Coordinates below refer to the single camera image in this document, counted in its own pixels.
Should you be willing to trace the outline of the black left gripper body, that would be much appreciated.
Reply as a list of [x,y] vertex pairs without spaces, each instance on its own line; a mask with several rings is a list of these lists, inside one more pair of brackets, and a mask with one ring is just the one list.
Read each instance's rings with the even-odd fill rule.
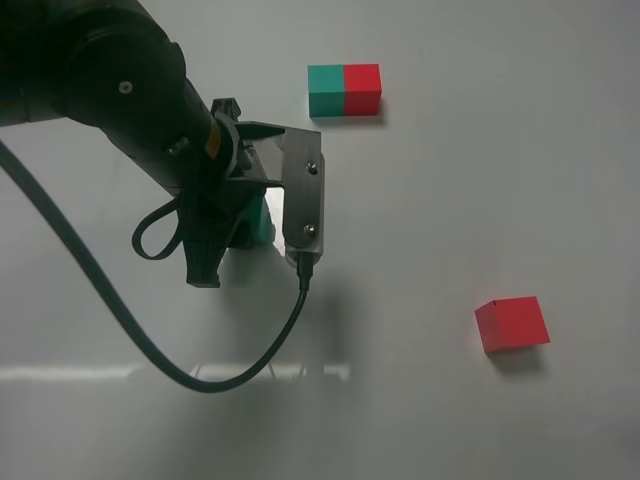
[[213,128],[207,156],[180,193],[178,207],[193,201],[224,213],[248,207],[254,198],[282,185],[282,150],[285,128],[264,122],[242,121],[234,98],[211,105]]

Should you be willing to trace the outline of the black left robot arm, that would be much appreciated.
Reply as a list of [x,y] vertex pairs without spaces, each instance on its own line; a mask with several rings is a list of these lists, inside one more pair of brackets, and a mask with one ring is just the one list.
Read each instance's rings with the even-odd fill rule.
[[206,105],[180,46],[137,1],[5,1],[1,122],[67,118],[100,130],[171,196],[187,281],[220,284],[244,212],[267,188],[247,180],[254,139],[282,128],[241,122],[233,100]]

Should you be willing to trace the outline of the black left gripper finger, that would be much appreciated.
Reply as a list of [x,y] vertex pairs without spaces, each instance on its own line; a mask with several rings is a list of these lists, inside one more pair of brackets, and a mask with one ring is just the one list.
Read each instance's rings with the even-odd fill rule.
[[219,288],[218,269],[228,249],[250,247],[247,207],[224,213],[193,201],[180,207],[180,231],[186,256],[186,281],[197,288]]

